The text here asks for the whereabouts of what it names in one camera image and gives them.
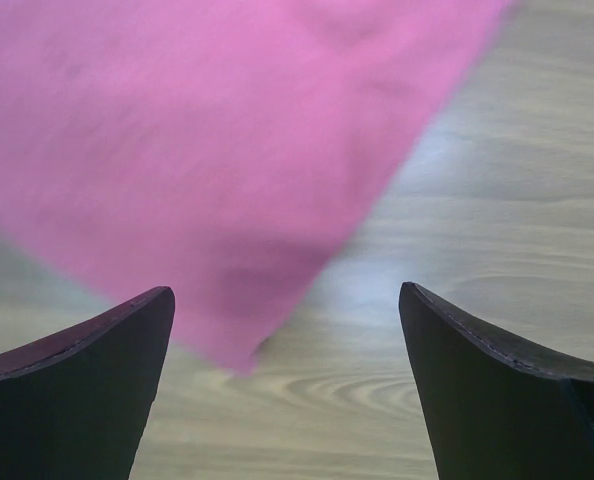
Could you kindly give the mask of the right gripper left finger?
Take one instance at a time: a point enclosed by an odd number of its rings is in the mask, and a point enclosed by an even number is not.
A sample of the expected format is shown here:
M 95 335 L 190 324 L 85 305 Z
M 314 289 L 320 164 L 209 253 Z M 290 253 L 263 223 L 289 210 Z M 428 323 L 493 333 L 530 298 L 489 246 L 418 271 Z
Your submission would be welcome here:
M 0 354 L 0 479 L 126 479 L 175 311 L 168 287 Z

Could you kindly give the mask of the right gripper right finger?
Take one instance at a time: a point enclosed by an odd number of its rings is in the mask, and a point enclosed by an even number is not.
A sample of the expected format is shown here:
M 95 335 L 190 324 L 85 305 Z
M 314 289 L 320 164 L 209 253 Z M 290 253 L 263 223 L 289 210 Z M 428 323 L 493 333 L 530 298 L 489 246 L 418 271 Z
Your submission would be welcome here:
M 439 479 L 594 479 L 594 362 L 413 282 L 399 314 Z

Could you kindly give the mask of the pink red t shirt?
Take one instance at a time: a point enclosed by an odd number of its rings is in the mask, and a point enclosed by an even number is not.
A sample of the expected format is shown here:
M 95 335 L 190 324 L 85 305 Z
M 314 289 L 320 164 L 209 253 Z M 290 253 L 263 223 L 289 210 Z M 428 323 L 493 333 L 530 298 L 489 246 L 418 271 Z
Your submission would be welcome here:
M 506 9 L 0 1 L 0 235 L 245 371 Z

